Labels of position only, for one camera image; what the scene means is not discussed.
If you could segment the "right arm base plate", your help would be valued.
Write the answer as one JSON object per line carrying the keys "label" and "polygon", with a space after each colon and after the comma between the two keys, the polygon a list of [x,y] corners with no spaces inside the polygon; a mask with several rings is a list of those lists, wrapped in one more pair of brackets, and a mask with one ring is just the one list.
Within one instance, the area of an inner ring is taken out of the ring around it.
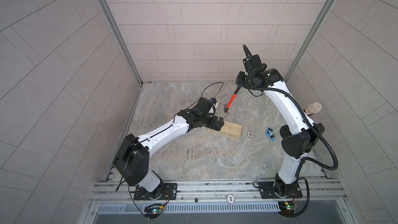
{"label": "right arm base plate", "polygon": [[303,198],[298,180],[288,185],[283,181],[260,181],[254,186],[259,189],[262,199]]}

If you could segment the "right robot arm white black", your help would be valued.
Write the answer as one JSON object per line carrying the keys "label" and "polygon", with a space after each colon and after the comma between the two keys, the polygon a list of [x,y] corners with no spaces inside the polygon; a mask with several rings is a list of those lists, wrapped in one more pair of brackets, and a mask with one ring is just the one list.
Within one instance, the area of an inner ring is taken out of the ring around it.
{"label": "right robot arm white black", "polygon": [[296,105],[287,85],[276,69],[267,69],[258,55],[243,60],[245,71],[239,72],[238,86],[264,92],[282,114],[286,125],[280,129],[282,147],[285,151],[282,167],[275,177],[274,191],[284,198],[297,189],[297,181],[304,164],[319,138],[304,121],[305,112]]}

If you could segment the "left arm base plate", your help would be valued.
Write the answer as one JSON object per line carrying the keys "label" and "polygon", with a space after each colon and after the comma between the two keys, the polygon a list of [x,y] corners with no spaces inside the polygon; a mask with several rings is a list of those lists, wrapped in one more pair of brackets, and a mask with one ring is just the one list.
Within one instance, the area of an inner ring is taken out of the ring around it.
{"label": "left arm base plate", "polygon": [[175,200],[177,186],[177,183],[161,183],[153,192],[149,192],[144,187],[138,186],[134,192],[133,199],[135,201]]}

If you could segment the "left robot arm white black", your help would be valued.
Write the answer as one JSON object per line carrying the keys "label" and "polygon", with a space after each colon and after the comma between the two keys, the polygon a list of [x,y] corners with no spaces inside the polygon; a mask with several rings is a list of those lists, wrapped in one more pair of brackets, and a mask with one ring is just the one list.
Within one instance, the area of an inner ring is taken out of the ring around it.
{"label": "left robot arm white black", "polygon": [[163,191],[163,180],[149,171],[150,157],[160,148],[192,129],[206,127],[220,131],[224,119],[214,113],[202,113],[195,109],[185,109],[161,127],[141,136],[127,135],[114,159],[113,166],[128,186],[140,186],[149,198],[157,199]]}

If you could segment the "red black claw hammer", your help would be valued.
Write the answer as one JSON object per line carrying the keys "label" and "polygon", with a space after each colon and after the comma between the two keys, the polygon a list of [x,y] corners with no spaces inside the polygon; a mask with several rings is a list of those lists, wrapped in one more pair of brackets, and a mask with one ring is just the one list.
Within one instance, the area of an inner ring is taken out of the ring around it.
{"label": "red black claw hammer", "polygon": [[233,103],[233,101],[234,101],[235,97],[237,96],[237,94],[238,94],[238,92],[239,92],[240,89],[241,89],[241,87],[240,87],[240,86],[237,86],[236,90],[234,91],[234,93],[233,93],[233,95],[231,96],[231,98],[230,98],[230,100],[228,101],[228,103],[225,103],[225,104],[224,104],[223,111],[224,111],[225,113],[228,113],[228,112],[229,112],[229,108],[231,107],[231,105],[232,105],[232,103]]}

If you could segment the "pale wooden block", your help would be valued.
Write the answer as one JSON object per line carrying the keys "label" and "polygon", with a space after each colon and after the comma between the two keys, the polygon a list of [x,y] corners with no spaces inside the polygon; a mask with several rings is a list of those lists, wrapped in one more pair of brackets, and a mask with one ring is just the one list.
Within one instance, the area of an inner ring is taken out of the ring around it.
{"label": "pale wooden block", "polygon": [[240,139],[241,132],[242,132],[241,124],[229,121],[225,121],[223,127],[220,129],[220,134],[236,139]]}

